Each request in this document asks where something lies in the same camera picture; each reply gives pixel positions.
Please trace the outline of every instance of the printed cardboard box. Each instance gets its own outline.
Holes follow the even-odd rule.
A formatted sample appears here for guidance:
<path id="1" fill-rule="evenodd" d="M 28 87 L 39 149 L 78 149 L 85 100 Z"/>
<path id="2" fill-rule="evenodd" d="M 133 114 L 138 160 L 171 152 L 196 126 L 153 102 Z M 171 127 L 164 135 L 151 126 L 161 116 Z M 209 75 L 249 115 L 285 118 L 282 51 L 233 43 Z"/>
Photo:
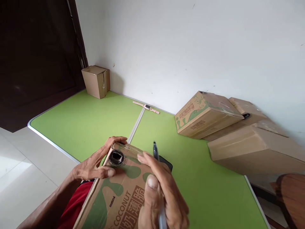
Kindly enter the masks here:
<path id="1" fill-rule="evenodd" d="M 259 109 L 257 109 L 254 104 L 248 101 L 236 99 L 233 97 L 231 97 L 229 101 L 245 117 L 245 119 L 236 122 L 226 128 L 223 128 L 209 136 L 206 136 L 203 139 L 208 141 L 214 141 L 217 138 L 225 136 L 245 126 L 250 126 L 251 124 L 256 123 L 260 120 L 268 119 L 268 117 L 265 116 Z"/>
<path id="2" fill-rule="evenodd" d="M 305 151 L 293 139 L 253 126 L 207 145 L 212 161 L 242 175 L 305 171 Z"/>
<path id="3" fill-rule="evenodd" d="M 201 139 L 244 117 L 220 95 L 198 91 L 175 115 L 178 134 Z"/>
<path id="4" fill-rule="evenodd" d="M 106 96 L 110 90 L 110 71 L 96 65 L 82 70 L 87 93 L 98 99 Z"/>
<path id="5" fill-rule="evenodd" d="M 74 228 L 134 229 L 144 204 L 146 179 L 152 171 L 137 160 L 138 148 L 114 143 L 103 163 L 116 175 L 95 179 Z"/>

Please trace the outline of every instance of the wooden chair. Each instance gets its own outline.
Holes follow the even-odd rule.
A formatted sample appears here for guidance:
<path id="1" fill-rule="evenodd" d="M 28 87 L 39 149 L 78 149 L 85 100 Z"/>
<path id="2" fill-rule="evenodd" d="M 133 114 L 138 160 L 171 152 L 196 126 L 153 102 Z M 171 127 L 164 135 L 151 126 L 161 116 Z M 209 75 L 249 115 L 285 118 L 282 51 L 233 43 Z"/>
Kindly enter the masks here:
<path id="1" fill-rule="evenodd" d="M 276 182 L 271 183 L 278 201 L 283 203 L 280 208 L 290 229 L 305 229 L 305 175 L 285 174 Z M 281 225 L 269 224 L 276 229 L 283 229 Z"/>

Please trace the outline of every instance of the white tile floor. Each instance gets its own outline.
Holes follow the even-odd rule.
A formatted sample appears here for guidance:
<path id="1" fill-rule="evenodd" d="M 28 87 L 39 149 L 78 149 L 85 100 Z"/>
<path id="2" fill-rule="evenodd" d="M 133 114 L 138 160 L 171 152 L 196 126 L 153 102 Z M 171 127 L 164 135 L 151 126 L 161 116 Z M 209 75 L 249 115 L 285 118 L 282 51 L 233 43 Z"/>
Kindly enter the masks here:
<path id="1" fill-rule="evenodd" d="M 28 127 L 0 128 L 0 228 L 15 229 L 76 163 Z"/>

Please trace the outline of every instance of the pen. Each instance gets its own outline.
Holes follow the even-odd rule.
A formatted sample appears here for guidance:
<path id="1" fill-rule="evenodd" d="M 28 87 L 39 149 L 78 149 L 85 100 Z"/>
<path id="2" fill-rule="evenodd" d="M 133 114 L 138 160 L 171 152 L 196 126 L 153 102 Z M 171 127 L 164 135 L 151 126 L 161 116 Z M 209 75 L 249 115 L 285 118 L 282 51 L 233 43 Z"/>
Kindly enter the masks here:
<path id="1" fill-rule="evenodd" d="M 154 158 L 156 158 L 158 160 L 158 162 L 160 161 L 156 142 L 153 142 L 153 156 L 154 156 Z M 160 229 L 167 228 L 164 204 L 161 206 L 161 211 L 160 211 L 160 215 L 159 215 L 159 228 Z"/>

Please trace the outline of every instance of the black phone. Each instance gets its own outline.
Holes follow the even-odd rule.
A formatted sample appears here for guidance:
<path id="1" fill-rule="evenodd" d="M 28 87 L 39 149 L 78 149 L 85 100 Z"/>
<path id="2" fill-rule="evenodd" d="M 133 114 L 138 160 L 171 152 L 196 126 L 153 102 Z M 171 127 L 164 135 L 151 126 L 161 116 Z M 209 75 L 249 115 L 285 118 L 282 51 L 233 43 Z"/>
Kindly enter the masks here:
<path id="1" fill-rule="evenodd" d="M 169 167 L 170 171 L 173 170 L 173 165 L 171 163 L 169 163 L 168 160 L 166 160 L 165 158 L 161 157 L 160 155 L 159 155 L 159 161 L 165 163 Z"/>

